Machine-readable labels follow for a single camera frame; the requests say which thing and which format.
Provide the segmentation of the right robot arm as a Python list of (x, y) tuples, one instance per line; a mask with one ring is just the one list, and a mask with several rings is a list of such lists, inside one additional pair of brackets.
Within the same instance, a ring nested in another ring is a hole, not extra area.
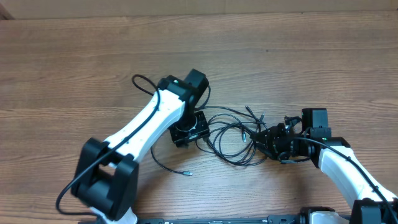
[(334, 137), (326, 108), (304, 108), (301, 116), (253, 134), (256, 147), (282, 164), (312, 161), (336, 185), (351, 209), (349, 217), (330, 207), (303, 207), (289, 223), (397, 223), (397, 196), (356, 158), (343, 137)]

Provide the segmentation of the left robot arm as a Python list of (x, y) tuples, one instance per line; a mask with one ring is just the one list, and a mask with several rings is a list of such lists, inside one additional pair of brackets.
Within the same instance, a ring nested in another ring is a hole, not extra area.
[(90, 208), (95, 223), (137, 223), (132, 206), (141, 160), (165, 131), (178, 147), (209, 137), (205, 115), (196, 107), (209, 88), (206, 75), (195, 69), (183, 80), (162, 78), (150, 102), (125, 127), (104, 141), (87, 140), (71, 193)]

